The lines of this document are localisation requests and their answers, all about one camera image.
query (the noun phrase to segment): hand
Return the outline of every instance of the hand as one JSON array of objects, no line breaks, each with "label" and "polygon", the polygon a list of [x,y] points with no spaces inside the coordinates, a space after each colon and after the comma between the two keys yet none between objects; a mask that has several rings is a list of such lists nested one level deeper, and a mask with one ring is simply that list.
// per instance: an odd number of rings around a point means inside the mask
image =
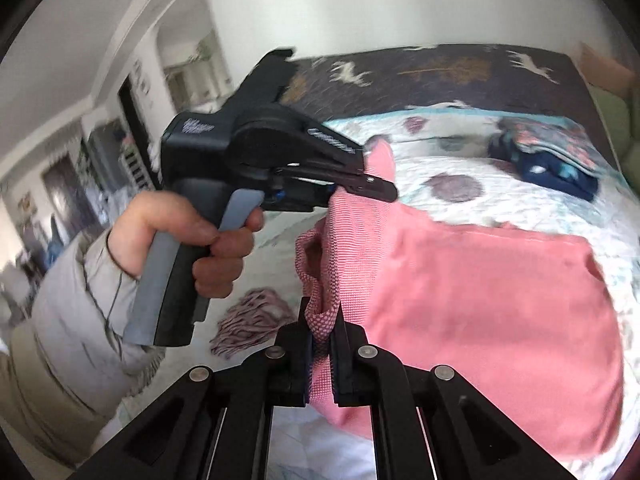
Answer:
[{"label": "hand", "polygon": [[168,191],[147,191],[137,195],[118,218],[107,247],[114,262],[138,278],[156,231],[169,232],[185,244],[208,245],[211,256],[193,264],[196,290],[206,298],[226,298],[242,272],[242,259],[254,248],[254,233],[263,225],[258,208],[242,229],[220,233],[186,198]]}]

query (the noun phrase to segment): door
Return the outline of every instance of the door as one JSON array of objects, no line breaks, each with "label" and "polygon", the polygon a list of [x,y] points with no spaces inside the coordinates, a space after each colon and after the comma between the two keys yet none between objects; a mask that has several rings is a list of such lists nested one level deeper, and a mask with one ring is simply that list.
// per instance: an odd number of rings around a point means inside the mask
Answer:
[{"label": "door", "polygon": [[158,180],[158,174],[151,169],[151,160],[149,159],[148,152],[149,134],[142,122],[142,119],[140,119],[140,115],[138,114],[136,102],[134,101],[132,94],[131,79],[129,77],[125,79],[120,90],[118,90],[118,98],[120,100],[120,105],[122,106],[122,111],[124,112],[124,118],[127,120],[127,124],[129,125],[133,141],[136,143],[142,163],[145,165],[146,172],[149,174],[149,178],[151,178],[151,182],[154,187],[156,189],[160,189],[161,186],[160,181]]},{"label": "door", "polygon": [[80,231],[98,224],[98,218],[68,155],[45,171],[42,181],[69,239],[75,238]]}]

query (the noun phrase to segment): black bracket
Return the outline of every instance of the black bracket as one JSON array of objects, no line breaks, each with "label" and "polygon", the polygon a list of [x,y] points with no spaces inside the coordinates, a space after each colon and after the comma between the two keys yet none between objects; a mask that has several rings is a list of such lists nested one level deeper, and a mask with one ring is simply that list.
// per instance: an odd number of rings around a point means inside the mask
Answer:
[{"label": "black bracket", "polygon": [[[241,365],[192,368],[70,478],[265,478],[273,407],[308,403],[317,348],[303,315],[307,303],[274,346]],[[381,480],[573,478],[455,370],[404,366],[369,345],[341,311],[328,358],[334,401],[370,406]]]}]

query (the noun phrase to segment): sleeve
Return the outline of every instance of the sleeve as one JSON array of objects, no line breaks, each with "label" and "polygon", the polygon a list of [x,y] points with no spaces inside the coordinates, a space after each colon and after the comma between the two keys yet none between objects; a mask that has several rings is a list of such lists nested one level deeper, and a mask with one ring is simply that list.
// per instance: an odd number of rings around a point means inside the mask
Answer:
[{"label": "sleeve", "polygon": [[47,273],[32,317],[0,356],[0,415],[44,453],[85,460],[127,393],[150,382],[163,350],[125,343],[136,281],[80,235]]}]

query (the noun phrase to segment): pink towel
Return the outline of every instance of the pink towel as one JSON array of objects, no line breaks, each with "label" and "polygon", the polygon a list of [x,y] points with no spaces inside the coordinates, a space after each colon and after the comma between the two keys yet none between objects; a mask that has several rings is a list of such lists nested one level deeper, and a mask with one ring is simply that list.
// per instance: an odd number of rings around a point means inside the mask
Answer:
[{"label": "pink towel", "polygon": [[[388,144],[367,171],[394,179]],[[341,302],[371,343],[414,367],[453,366],[556,458],[593,457],[615,441],[622,345],[584,238],[451,226],[339,189],[298,239],[296,270],[316,341],[327,340]],[[311,401],[370,438],[367,408],[333,404],[326,357],[314,364]]]}]

